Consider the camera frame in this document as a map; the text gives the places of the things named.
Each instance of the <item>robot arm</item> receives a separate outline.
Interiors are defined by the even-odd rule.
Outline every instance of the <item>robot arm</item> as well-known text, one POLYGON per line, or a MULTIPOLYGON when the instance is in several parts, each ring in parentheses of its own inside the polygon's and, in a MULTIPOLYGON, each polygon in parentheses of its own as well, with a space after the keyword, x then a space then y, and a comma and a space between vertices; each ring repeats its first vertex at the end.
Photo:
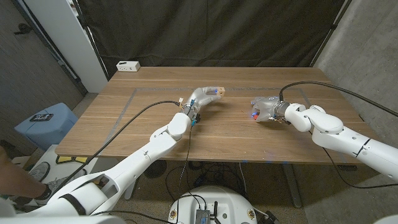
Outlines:
POLYGON ((257 122, 283 120, 301 132, 313 126, 315 144, 353 156, 398 182, 398 149, 345 127, 320 106, 306 109, 298 103, 282 102, 277 96, 257 97, 252 104, 252 116, 257 122))
POLYGON ((156 130, 150 141, 118 165, 84 175, 55 193, 46 206, 26 216, 90 215, 111 210, 124 191, 157 159, 168 154, 192 125, 201 106, 219 100, 223 88, 197 88, 168 125, 156 130))

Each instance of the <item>black curtain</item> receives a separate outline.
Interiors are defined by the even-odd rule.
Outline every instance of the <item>black curtain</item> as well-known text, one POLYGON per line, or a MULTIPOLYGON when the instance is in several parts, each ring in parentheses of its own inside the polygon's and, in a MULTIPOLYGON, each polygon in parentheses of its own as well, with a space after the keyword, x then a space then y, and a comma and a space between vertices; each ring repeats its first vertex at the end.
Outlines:
POLYGON ((79 0, 109 75, 142 66, 307 67, 344 0, 79 0))

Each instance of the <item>blue object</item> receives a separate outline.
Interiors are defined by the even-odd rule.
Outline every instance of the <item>blue object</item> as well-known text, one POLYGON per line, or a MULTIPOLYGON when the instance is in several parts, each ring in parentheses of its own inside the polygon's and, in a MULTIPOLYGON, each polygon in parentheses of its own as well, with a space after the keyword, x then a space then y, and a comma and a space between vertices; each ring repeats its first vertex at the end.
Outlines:
POLYGON ((47 150, 52 144, 59 144, 75 125, 78 118, 64 103, 59 103, 33 114, 14 129, 37 147, 47 150), (54 114, 49 121, 33 121, 36 114, 54 114))

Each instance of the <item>wooden table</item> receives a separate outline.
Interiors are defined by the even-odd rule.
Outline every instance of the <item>wooden table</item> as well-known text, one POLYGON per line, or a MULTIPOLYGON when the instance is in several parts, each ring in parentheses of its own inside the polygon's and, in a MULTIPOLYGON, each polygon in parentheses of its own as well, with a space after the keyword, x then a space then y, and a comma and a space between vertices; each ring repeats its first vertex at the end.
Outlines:
MULTIPOLYGON (((257 123, 251 118, 255 96, 278 95, 292 82, 331 83, 317 68, 142 67, 138 72, 116 72, 56 149, 63 156, 90 156, 145 106, 162 100, 187 99, 203 86, 223 86, 225 97, 200 110, 201 121, 192 129, 191 161, 329 164, 325 152, 292 125, 257 123)), ((309 107, 319 105, 339 117, 345 126, 371 138, 377 136, 340 92, 317 85, 298 85, 284 91, 285 101, 309 107)), ((149 141, 179 108, 157 105, 133 121, 102 153, 127 157, 149 141)), ((186 133, 163 159, 185 160, 186 133)), ((330 151, 339 164, 360 163, 330 151)))

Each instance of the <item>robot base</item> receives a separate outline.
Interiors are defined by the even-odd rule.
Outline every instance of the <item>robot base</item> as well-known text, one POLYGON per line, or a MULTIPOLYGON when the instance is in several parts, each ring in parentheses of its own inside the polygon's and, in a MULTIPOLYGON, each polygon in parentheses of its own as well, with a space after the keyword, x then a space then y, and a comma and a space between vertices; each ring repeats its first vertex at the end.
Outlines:
MULTIPOLYGON (((228 223, 244 223, 257 224, 256 214, 253 206, 242 195, 231 189, 221 186, 203 186, 191 190, 193 195, 202 196, 207 203, 207 210, 213 214, 215 202, 217 206, 217 219, 221 224, 228 223)), ((205 208, 205 203, 200 197, 196 197, 200 202, 201 209, 205 208)), ((194 197, 180 198, 178 203, 178 223, 216 223, 214 220, 201 219, 196 220, 199 204, 194 197)), ((177 222, 177 201, 175 201, 170 209, 169 222, 177 222)))

